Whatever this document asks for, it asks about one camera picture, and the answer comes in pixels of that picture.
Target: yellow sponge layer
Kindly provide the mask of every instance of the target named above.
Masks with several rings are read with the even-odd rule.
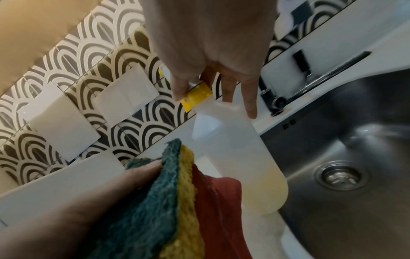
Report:
[[[204,243],[195,212],[196,189],[192,184],[193,152],[181,145],[179,154],[178,229],[174,240],[165,244],[159,254],[164,259],[202,259]]]

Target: kitchen sink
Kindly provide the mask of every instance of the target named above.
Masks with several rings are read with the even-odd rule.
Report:
[[[410,70],[341,85],[262,135],[315,259],[410,257]]]

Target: person's left hand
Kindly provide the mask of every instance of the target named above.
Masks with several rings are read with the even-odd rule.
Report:
[[[133,190],[152,181],[161,168],[162,162],[155,161],[127,170],[54,211],[0,232],[0,258],[73,258],[92,225]]]

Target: translucent plastic bottle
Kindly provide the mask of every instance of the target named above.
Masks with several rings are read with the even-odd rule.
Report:
[[[242,183],[243,204],[261,214],[282,207],[286,179],[244,111],[215,101],[205,83],[191,89],[182,103],[196,112],[193,140],[220,174]]]

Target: hand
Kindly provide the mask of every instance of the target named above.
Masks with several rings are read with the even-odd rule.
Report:
[[[277,0],[140,0],[154,50],[171,71],[173,98],[188,81],[208,86],[217,72],[222,100],[232,102],[237,82],[245,109],[256,118],[258,80],[273,36]]]
[[[152,181],[161,168],[161,161],[155,161],[127,170],[54,211],[0,232],[0,258],[73,258],[92,225],[133,190]]]

